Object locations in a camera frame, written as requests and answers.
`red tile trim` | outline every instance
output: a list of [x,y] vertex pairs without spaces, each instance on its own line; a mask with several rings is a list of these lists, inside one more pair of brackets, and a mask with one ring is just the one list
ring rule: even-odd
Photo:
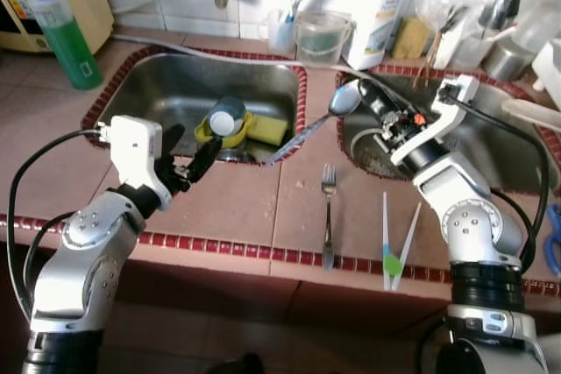
[[[369,70],[370,70],[370,72],[372,72],[374,74],[416,74],[417,71],[418,71],[418,67],[378,65],[376,67],[372,67]],[[489,78],[486,74],[482,74],[482,73],[478,73],[478,72],[461,72],[461,71],[458,71],[458,70],[435,71],[434,69],[432,69],[432,71],[430,73],[430,79],[441,80],[446,75],[458,76],[460,74],[469,74],[471,76],[475,76],[477,79],[479,79],[479,81],[481,83],[485,83],[487,85],[493,85],[493,86],[495,86],[499,89],[502,89],[503,91],[509,93],[514,98],[520,98],[520,99],[523,99],[523,100],[534,102],[534,99],[530,95],[528,95],[528,93],[526,91],[524,91],[524,89],[516,86],[515,84],[508,83],[508,82],[496,81],[495,79]],[[335,75],[335,83],[336,83],[337,88],[339,88],[341,85],[343,85],[344,83],[349,81],[351,78],[354,79],[354,77],[349,75],[349,74],[346,74],[344,72],[338,72]],[[557,168],[561,171],[561,141],[559,141],[559,137],[557,136],[557,134],[555,132],[550,131],[549,129],[545,129],[543,127],[538,128],[538,133],[541,136],[541,138],[543,139],[547,148],[550,150],[550,153],[553,156],[553,158],[554,158],[554,160],[557,164]],[[339,146],[339,149],[344,153],[344,155],[358,169],[360,169],[362,171],[365,171],[365,172],[367,172],[371,175],[375,175],[376,177],[379,177],[381,179],[391,179],[391,180],[396,180],[396,181],[408,182],[407,180],[403,180],[403,179],[396,179],[396,178],[393,178],[393,177],[387,177],[387,176],[379,175],[377,173],[371,173],[371,172],[365,170],[364,168],[362,168],[361,166],[358,166],[355,163],[355,161],[351,158],[351,156],[347,153],[346,149],[344,148],[343,119],[342,118],[339,118],[337,120],[337,144]],[[534,193],[529,193],[529,192],[516,192],[516,193],[536,195]],[[554,192],[554,194],[555,195],[560,195],[561,190],[557,190],[556,192]]]
[[[34,234],[46,223],[44,219],[16,216],[14,225],[16,228],[31,231]],[[0,228],[6,227],[6,215],[0,214]],[[48,231],[49,234],[60,236],[64,224],[60,223]],[[293,263],[296,265],[322,266],[322,254],[309,251],[298,251],[283,248],[271,248],[263,245],[231,243],[228,241],[217,241],[208,238],[191,236],[177,236],[146,231],[140,234],[138,242],[149,247],[164,247],[178,250],[200,251],[209,254],[231,254],[241,258],[259,258]],[[333,265],[335,270],[347,272],[363,272],[373,275],[382,274],[382,263],[378,260],[365,258],[349,258],[347,256],[335,256]],[[405,265],[403,278],[423,280],[439,284],[451,284],[450,271],[445,269],[429,268],[417,265]],[[533,295],[548,297],[561,297],[561,283],[543,281],[536,279],[524,279],[522,290]]]
[[[274,54],[262,54],[262,53],[241,53],[241,52],[228,52],[225,50],[215,50],[207,48],[196,48],[195,50],[212,53],[218,56],[233,57],[238,59],[250,59],[250,60],[286,60],[286,58],[277,56]],[[121,65],[121,67],[115,72],[111,80],[108,82],[107,86],[103,89],[102,93],[97,97],[96,101],[90,107],[86,115],[82,118],[82,128],[92,129],[94,128],[97,119],[102,115],[103,110],[109,103],[110,99],[117,92],[118,87],[123,82],[126,75],[131,71],[131,69],[142,59],[152,56],[154,54],[160,53],[177,53],[175,50],[168,49],[160,46],[148,46],[141,48],[137,52],[131,54]],[[291,66],[293,70],[298,75],[298,97],[296,99],[296,122],[295,122],[295,133],[300,133],[304,130],[306,125],[306,94],[308,90],[308,73],[304,67]],[[93,137],[88,137],[91,144],[99,148],[105,148],[106,146],[97,142]],[[300,147],[295,147],[293,150],[288,152],[283,159],[293,155],[298,151]]]

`white bracket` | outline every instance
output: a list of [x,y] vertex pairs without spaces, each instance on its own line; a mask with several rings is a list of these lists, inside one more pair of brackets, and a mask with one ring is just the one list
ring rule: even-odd
[[[461,74],[457,78],[444,78],[438,91],[450,85],[459,88],[458,95],[456,96],[459,101],[468,102],[475,96],[479,87],[479,81],[474,76],[469,76],[467,74]],[[430,109],[438,113],[440,117],[424,131],[395,150],[391,157],[394,165],[398,166],[405,157],[425,142],[434,138],[439,140],[439,138],[445,134],[456,129],[456,127],[462,123],[462,120],[464,120],[465,111],[457,105],[441,101],[438,91]]]
[[169,208],[172,195],[154,171],[154,161],[161,156],[161,126],[142,118],[114,116],[110,127],[102,128],[102,135],[111,145],[119,181],[134,188],[150,187],[160,198],[159,209]]

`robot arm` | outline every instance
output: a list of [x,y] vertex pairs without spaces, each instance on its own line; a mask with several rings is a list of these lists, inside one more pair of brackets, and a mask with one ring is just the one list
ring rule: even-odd
[[174,194],[197,182],[222,146],[215,138],[188,166],[176,167],[171,156],[162,156],[160,125],[128,116],[113,117],[110,126],[101,128],[100,139],[110,144],[123,184],[68,220],[59,249],[42,268],[24,373],[96,372],[119,274],[145,219],[158,208],[168,208]]
[[[524,313],[516,256],[522,232],[493,203],[479,171],[440,141],[465,116],[447,101],[448,95],[468,102],[479,82],[468,75],[445,78],[431,106],[440,118],[432,124],[411,106],[400,107],[372,81],[350,83],[383,129],[374,139],[395,165],[413,174],[413,184],[436,212],[448,244],[452,304],[446,324],[453,340],[439,354],[437,373],[547,373],[534,320]],[[505,370],[508,364],[512,370]]]

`tiled countertop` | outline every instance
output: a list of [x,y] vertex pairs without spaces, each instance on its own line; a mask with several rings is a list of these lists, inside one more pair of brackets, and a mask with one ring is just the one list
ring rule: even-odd
[[[255,41],[128,32],[185,46],[266,53],[265,44]],[[105,83],[125,58],[141,47],[108,42],[96,56]],[[52,57],[14,53],[0,56],[0,191],[4,192],[0,194],[0,213],[7,208],[7,192],[17,168],[42,145],[78,129],[105,83],[92,91],[78,92],[71,88]],[[308,69],[307,123],[324,114],[334,89],[334,71]],[[329,273],[313,265],[314,253],[322,249],[325,201],[320,179],[327,162],[337,166],[333,236],[336,253],[344,256],[338,261],[343,270]],[[82,139],[73,140],[47,154],[25,176],[17,214],[28,217],[24,222],[37,224],[34,219],[49,219],[83,206],[117,183],[109,153]],[[157,213],[148,221],[149,232],[141,237],[132,257],[380,290],[381,277],[371,272],[376,273],[373,266],[381,258],[383,191],[388,194],[390,242],[399,254],[420,195],[408,182],[383,180],[356,168],[339,150],[337,120],[331,119],[281,164],[263,167],[216,163],[187,194],[174,199],[170,211]],[[534,214],[537,197],[512,196],[529,215]],[[554,283],[542,253],[543,240],[549,232],[546,218],[536,261],[526,277],[546,281],[537,288],[553,288],[553,294],[558,296],[559,285]],[[17,232],[22,243],[29,243],[32,235],[32,230]],[[47,237],[46,245],[55,246],[57,236]],[[448,276],[444,271],[449,267],[447,256],[437,218],[424,203],[408,256],[417,274],[415,280],[402,281],[401,291],[448,298],[449,286],[442,284]],[[295,264],[295,260],[311,265]],[[433,282],[424,281],[425,272],[419,272],[424,270],[422,266],[433,268],[433,272],[426,272],[426,278]],[[557,309],[558,304],[543,297],[536,306]]]

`kitchen sink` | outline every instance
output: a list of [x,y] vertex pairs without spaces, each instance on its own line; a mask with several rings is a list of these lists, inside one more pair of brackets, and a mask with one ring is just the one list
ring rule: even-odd
[[[407,101],[413,103],[423,112],[429,121],[434,121],[437,114],[430,111],[435,92],[440,80],[430,80],[425,88],[419,84],[412,89],[413,78],[397,74],[376,74]],[[493,85],[480,83],[473,105],[487,114],[510,123],[526,131],[530,135],[543,139],[537,129],[511,117],[501,109],[501,103],[511,95]],[[372,113],[364,106],[339,121],[339,143],[344,152],[363,170],[397,179],[408,179],[401,169],[392,165],[389,157],[378,147],[372,136],[355,139],[353,151],[352,140],[361,131],[379,127]],[[451,150],[458,150],[475,165],[486,177],[491,187],[520,192],[537,193],[539,191],[539,160],[533,147],[526,141],[502,131],[477,117],[467,115],[454,131],[443,138],[444,144]],[[548,153],[550,164],[550,188],[556,189],[559,184],[559,166]]]
[[[306,73],[301,67],[238,64],[180,53],[152,53],[125,71],[114,92],[110,89],[111,82],[106,88],[110,91],[106,95],[109,100],[102,104],[99,116],[92,119],[91,110],[89,120],[109,123],[115,115],[128,115],[158,122],[164,130],[179,123],[185,132],[172,150],[173,155],[195,154],[198,147],[195,127],[225,95],[241,99],[253,114],[286,120],[288,130],[283,144],[304,124],[304,101],[299,101],[299,96],[305,95]],[[277,148],[245,139],[238,146],[242,153],[226,155],[251,157],[244,162],[263,162]]]

